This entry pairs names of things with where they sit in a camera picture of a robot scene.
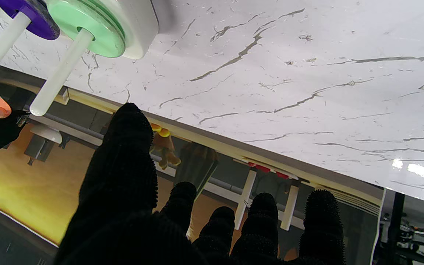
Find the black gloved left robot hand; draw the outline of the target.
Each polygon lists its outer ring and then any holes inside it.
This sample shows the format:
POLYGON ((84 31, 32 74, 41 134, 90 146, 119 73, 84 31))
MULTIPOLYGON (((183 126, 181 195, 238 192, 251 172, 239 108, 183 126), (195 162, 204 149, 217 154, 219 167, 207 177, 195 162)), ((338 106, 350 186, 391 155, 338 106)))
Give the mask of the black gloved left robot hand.
POLYGON ((305 206, 298 258, 278 258, 278 210, 269 193, 254 197, 232 243, 234 211, 217 208, 199 237, 187 238, 196 189, 178 183, 160 212, 158 176, 149 154, 153 131, 126 103, 94 152, 79 203, 55 265, 345 265, 343 225, 334 195, 314 190, 305 206))

